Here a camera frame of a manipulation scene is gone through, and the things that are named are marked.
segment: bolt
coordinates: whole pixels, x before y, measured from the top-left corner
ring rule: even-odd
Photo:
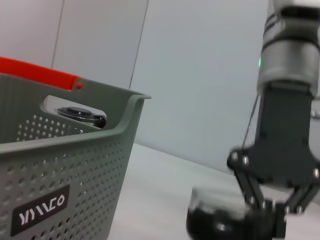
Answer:
[[[304,209],[303,209],[301,206],[298,206],[298,207],[296,208],[296,213],[297,213],[297,214],[302,214],[303,211],[304,211]]]
[[[319,169],[315,168],[315,169],[313,170],[313,175],[314,175],[315,178],[318,179],[318,178],[320,177]]]
[[[231,154],[231,158],[232,158],[233,161],[237,161],[237,160],[238,160],[238,153],[233,152],[233,153]]]
[[[285,214],[289,214],[289,213],[290,213],[290,207],[289,207],[289,206],[286,206],[286,207],[284,208],[284,212],[285,212]]]
[[[247,156],[243,156],[242,161],[243,161],[244,165],[248,165],[249,164],[249,158]]]
[[[249,198],[249,203],[250,204],[255,204],[255,198],[253,197],[253,196],[251,196],[250,198]]]

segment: basket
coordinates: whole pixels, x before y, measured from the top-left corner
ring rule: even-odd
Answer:
[[[0,73],[0,240],[106,240],[150,97],[3,57]],[[47,96],[107,124],[49,112]]]

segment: white table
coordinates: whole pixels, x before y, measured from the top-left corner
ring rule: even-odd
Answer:
[[[135,144],[108,240],[189,240],[186,216],[192,187],[240,193],[232,175]],[[286,193],[264,188],[284,199]],[[320,239],[320,206],[289,216],[286,240]]]

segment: red object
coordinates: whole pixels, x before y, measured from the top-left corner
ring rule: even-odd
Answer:
[[[82,88],[82,83],[78,81],[78,82],[75,84],[75,87],[76,87],[77,89]]]
[[[44,66],[0,56],[0,73],[48,84],[65,90],[71,90],[76,75],[53,70]]]

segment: logo label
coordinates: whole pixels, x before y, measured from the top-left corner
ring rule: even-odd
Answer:
[[[57,214],[68,205],[70,185],[39,197],[12,212],[11,236],[17,235]]]

